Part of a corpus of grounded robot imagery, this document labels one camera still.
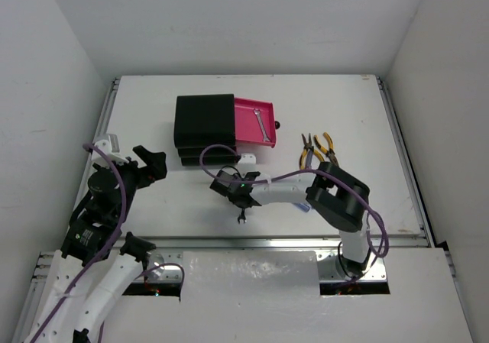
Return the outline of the large silver wrench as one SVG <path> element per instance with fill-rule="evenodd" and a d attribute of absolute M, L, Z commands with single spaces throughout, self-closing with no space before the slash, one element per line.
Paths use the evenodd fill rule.
<path fill-rule="evenodd" d="M 240 211 L 240 214 L 238 215 L 238 218 L 237 218 L 237 222 L 238 224 L 244 224 L 247 222 L 247 218 L 246 218 L 246 214 L 245 214 L 245 209 L 244 208 L 241 208 L 241 211 Z"/>

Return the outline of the small silver wrench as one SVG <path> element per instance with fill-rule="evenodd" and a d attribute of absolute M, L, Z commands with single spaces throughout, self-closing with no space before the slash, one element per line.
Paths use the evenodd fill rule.
<path fill-rule="evenodd" d="M 255 116 L 257 118 L 257 121 L 258 121 L 260 130 L 261 130 L 261 133 L 263 135 L 263 141 L 264 142 L 270 142 L 270 138 L 267 135 L 267 131 L 266 131 L 265 127 L 264 127 L 264 123 L 263 123 L 262 118 L 261 118 L 261 110 L 258 109 L 258 108 L 255 108 L 253 110 L 253 113 L 255 114 Z"/>

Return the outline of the pink top drawer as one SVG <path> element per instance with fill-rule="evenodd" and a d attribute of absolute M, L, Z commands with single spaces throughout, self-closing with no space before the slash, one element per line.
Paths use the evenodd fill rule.
<path fill-rule="evenodd" d="M 277 143 L 277 126 L 272 102 L 235 97 L 235 138 L 239 144 L 253 144 L 274 148 Z M 261 118 L 270 142 L 263 141 L 253 110 L 261 110 Z"/>

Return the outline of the blue screwdriver red collar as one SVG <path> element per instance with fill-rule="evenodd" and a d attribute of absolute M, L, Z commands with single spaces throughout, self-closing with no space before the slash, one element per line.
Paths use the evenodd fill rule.
<path fill-rule="evenodd" d="M 310 206 L 306 203 L 297 203 L 296 206 L 301 209 L 303 212 L 309 212 L 310 211 Z"/>

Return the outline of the purple screwdriver thin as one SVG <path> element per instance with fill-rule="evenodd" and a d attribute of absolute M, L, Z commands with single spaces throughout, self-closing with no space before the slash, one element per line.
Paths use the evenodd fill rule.
<path fill-rule="evenodd" d="M 313 155 L 314 155 L 314 146 L 309 146 L 308 147 L 308 153 L 306 155 L 306 168 L 310 168 L 312 165 L 312 160 L 313 160 Z"/>

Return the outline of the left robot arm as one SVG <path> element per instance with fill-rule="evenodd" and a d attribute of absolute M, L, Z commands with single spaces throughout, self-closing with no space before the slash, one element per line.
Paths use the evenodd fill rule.
<path fill-rule="evenodd" d="M 27 342 L 93 342 L 111 309 L 129 285 L 148 273 L 155 244 L 125 233 L 112 265 L 104 269 L 139 189 L 167 176 L 166 154 L 144 146 L 137 159 L 123 157 L 107 140 L 84 144 L 91 154 L 87 192 L 73 210 L 60 249 L 50 268 L 52 287 L 32 325 Z"/>

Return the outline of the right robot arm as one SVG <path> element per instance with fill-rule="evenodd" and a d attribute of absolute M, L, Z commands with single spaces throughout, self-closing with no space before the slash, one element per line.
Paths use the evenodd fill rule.
<path fill-rule="evenodd" d="M 241 210 L 238 222 L 246 222 L 245 210 L 275 203 L 308 204 L 340 236 L 337 268 L 340 275 L 358 279 L 371 257 L 364 214 L 370 189 L 340 167 L 323 162 L 317 169 L 298 170 L 275 180 L 259 171 L 245 175 L 221 169 L 210 189 Z"/>

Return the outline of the black drawer cabinet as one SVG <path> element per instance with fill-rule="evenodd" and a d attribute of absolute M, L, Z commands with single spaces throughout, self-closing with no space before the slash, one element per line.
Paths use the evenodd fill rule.
<path fill-rule="evenodd" d="M 173 141 L 184 167 L 203 163 L 209 166 L 237 162 L 235 97 L 232 94 L 179 95 Z"/>

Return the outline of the yellow long-nose pliers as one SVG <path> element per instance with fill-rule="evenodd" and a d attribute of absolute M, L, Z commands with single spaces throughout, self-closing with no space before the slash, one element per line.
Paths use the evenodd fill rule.
<path fill-rule="evenodd" d="M 301 170 L 309 169 L 306 168 L 306 155 L 308 153 L 308 147 L 309 146 L 314 146 L 313 145 L 313 140 L 311 134 L 308 135 L 308 137 L 305 136 L 305 134 L 301 134 L 301 138 L 303 140 L 303 150 L 299 158 L 299 168 Z M 320 163 L 325 161 L 324 156 L 315 148 L 314 146 L 314 155 L 313 158 L 316 158 Z"/>

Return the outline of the white front cover panel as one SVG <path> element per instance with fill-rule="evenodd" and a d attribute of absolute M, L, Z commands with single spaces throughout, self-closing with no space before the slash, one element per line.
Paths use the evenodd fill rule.
<path fill-rule="evenodd" d="M 181 299 L 307 299 L 320 295 L 312 251 L 188 251 Z"/>

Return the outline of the yellow combination pliers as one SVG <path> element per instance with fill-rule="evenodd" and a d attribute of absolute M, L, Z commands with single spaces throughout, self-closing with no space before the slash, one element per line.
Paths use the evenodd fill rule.
<path fill-rule="evenodd" d="M 319 137 L 316 134 L 313 136 L 313 141 L 314 141 L 315 146 L 319 149 L 319 151 L 322 154 L 325 155 L 325 157 L 331 163 L 333 163 L 334 165 L 336 165 L 338 167 L 339 162 L 338 162 L 338 159 L 336 157 L 336 153 L 335 153 L 335 149 L 334 149 L 334 143 L 333 143 L 331 136 L 327 132 L 324 132 L 322 134 L 322 136 L 326 140 L 326 146 L 323 146 L 321 144 L 321 142 L 319 141 Z"/>

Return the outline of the aluminium frame rail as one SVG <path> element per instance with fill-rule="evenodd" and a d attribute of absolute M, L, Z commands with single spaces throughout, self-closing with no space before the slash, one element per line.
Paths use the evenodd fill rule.
<path fill-rule="evenodd" d="M 342 251 L 339 238 L 286 238 L 286 239 L 265 239 L 265 238 L 150 238 L 157 246 L 157 253 L 163 256 L 167 263 L 182 265 L 183 253 L 185 251 L 314 251 L 319 273 L 320 286 L 332 286 L 335 284 L 346 283 L 354 274 L 345 273 L 346 262 L 337 261 L 338 250 Z M 390 241 L 390 255 L 396 248 L 428 248 L 429 243 L 426 238 L 394 238 Z M 455 266 L 452 261 L 446 243 L 442 243 L 440 249 L 445 253 L 445 259 L 449 265 L 450 273 L 456 280 Z M 53 252 L 41 252 L 37 259 L 37 264 L 32 276 L 35 280 L 45 281 L 48 276 L 50 265 L 53 260 Z M 169 270 L 175 270 L 176 274 L 168 274 Z M 169 267 L 168 273 L 165 271 L 164 284 L 176 285 L 175 280 L 181 282 L 181 272 L 178 267 Z M 367 266 L 362 272 L 362 277 L 358 278 L 360 284 L 386 284 L 387 268 L 383 259 L 376 259 L 371 253 Z"/>

